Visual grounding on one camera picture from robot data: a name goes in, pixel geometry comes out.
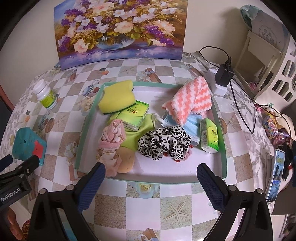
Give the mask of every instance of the beige wall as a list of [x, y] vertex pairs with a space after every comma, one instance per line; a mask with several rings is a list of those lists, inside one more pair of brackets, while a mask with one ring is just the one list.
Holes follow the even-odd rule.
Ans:
[[[63, 0], [41, 0], [12, 31], [0, 52], [0, 85], [15, 105], [31, 80], [58, 62], [53, 8]], [[260, 0], [188, 0], [184, 51], [206, 45], [225, 49], [235, 62], [248, 29], [239, 8], [252, 4], [276, 17]], [[218, 50], [204, 50], [207, 59], [224, 62]]]

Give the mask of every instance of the orange striped towel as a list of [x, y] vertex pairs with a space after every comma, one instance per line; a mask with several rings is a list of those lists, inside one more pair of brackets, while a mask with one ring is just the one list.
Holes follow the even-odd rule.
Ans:
[[173, 119], [183, 126], [190, 113], [204, 116], [212, 108], [211, 93], [204, 77], [184, 85], [174, 97], [163, 104]]

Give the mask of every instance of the green tissue pack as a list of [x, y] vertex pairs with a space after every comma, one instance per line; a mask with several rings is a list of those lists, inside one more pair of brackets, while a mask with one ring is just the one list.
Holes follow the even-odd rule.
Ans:
[[217, 126], [210, 119], [200, 121], [201, 147], [208, 153], [219, 151]]
[[123, 121], [125, 128], [132, 131], [138, 131], [146, 114], [148, 113], [148, 110], [149, 104], [137, 100], [134, 106], [114, 115], [117, 115], [115, 119], [121, 119]]

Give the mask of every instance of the blue face mask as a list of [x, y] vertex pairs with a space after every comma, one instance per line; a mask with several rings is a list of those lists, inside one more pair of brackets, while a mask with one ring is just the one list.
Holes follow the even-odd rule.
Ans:
[[[201, 115], [190, 114], [184, 124], [183, 129], [187, 135], [191, 137], [191, 140], [199, 144], [200, 142], [200, 120]], [[167, 115], [161, 124], [163, 127], [178, 126], [171, 115]]]

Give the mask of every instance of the yellow sponge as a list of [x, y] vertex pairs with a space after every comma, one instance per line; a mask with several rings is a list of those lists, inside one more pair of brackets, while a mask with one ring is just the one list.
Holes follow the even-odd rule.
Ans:
[[104, 96], [98, 106], [103, 114], [111, 114], [124, 110], [136, 104], [132, 92], [133, 82], [131, 80], [121, 81], [104, 89]]

